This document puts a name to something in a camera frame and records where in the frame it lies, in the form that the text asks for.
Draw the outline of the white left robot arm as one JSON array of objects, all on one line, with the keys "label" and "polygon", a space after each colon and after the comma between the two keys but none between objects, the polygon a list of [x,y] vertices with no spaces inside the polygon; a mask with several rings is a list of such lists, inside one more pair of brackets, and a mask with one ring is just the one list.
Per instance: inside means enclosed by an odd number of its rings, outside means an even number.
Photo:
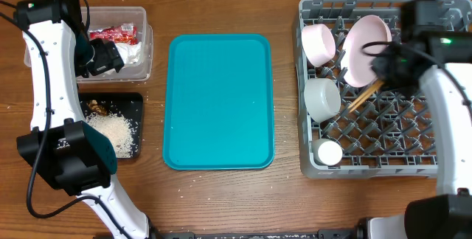
[{"label": "white left robot arm", "polygon": [[87,204],[114,238],[157,238],[149,217],[132,202],[117,178],[110,140],[83,116],[77,78],[119,71],[116,45],[90,39],[86,0],[24,0],[8,21],[22,31],[31,60],[34,107],[30,132],[16,145],[41,177],[72,203]]}]

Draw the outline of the grey-green small bowl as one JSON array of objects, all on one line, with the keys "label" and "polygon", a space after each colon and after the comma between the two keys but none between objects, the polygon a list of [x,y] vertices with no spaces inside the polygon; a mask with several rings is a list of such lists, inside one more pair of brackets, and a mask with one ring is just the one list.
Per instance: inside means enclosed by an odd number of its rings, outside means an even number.
[{"label": "grey-green small bowl", "polygon": [[335,82],[327,78],[309,79],[305,83],[304,100],[310,118],[324,122],[337,115],[341,98]]}]

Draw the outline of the pink bowl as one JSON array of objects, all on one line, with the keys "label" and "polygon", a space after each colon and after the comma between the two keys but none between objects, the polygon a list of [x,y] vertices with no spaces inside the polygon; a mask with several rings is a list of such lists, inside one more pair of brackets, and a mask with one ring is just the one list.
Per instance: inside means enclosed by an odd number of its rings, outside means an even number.
[{"label": "pink bowl", "polygon": [[314,24],[303,27],[301,39],[303,51],[312,66],[323,66],[334,58],[336,44],[326,25]]}]

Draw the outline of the white cup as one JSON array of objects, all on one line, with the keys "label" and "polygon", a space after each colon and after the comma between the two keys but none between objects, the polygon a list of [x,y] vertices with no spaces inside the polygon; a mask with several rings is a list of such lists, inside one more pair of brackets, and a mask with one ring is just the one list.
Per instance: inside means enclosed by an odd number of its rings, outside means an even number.
[{"label": "white cup", "polygon": [[315,161],[327,166],[338,164],[343,156],[340,144],[329,139],[317,139],[312,142],[312,151]]}]

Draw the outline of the red snack wrapper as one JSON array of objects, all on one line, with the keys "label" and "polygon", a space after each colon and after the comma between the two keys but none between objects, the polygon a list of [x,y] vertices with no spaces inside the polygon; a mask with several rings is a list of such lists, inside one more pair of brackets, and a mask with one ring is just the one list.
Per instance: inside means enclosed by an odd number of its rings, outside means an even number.
[{"label": "red snack wrapper", "polygon": [[114,27],[106,27],[89,32],[91,40],[101,38],[107,41],[121,44],[138,44],[137,27],[134,23],[121,24]]}]

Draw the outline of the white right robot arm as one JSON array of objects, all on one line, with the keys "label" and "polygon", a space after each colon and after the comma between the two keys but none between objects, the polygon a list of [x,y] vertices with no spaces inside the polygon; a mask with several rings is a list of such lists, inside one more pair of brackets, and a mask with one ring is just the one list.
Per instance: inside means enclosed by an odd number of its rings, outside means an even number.
[{"label": "white right robot arm", "polygon": [[437,194],[410,202],[402,215],[370,218],[366,238],[471,237],[471,34],[448,31],[438,0],[401,6],[401,41],[373,54],[374,89],[427,101],[437,154]]}]

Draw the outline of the white napkin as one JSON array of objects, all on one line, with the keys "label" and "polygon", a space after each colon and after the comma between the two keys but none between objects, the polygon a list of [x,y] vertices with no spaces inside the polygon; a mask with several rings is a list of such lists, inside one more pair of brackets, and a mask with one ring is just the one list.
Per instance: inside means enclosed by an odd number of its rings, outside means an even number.
[{"label": "white napkin", "polygon": [[138,66],[141,63],[141,43],[115,43],[125,67]]}]

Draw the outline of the large white plate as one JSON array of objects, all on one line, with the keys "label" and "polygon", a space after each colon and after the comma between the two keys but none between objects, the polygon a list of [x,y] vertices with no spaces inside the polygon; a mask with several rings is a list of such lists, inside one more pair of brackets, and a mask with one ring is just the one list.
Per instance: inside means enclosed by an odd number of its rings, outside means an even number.
[{"label": "large white plate", "polygon": [[385,22],[376,15],[367,15],[351,27],[345,38],[345,51],[340,62],[341,69],[347,68],[344,81],[355,88],[370,84],[376,79],[371,69],[374,57],[362,53],[362,46],[375,41],[390,42],[392,34]]}]

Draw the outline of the brown food scrap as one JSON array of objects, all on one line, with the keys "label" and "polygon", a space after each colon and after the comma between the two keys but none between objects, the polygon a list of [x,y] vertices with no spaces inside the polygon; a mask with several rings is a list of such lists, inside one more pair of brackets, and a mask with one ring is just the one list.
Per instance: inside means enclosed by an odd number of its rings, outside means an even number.
[{"label": "brown food scrap", "polygon": [[98,114],[103,117],[108,115],[108,110],[103,105],[100,105],[96,100],[88,101],[87,106],[95,114]]}]

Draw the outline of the pile of rice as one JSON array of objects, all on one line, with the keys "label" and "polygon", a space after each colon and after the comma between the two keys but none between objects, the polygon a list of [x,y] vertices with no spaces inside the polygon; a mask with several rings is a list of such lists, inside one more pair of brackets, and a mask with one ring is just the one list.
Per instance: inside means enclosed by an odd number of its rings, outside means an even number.
[{"label": "pile of rice", "polygon": [[132,157],[137,149],[133,139],[137,132],[135,122],[120,114],[101,116],[97,113],[87,116],[86,122],[110,140],[118,159]]}]

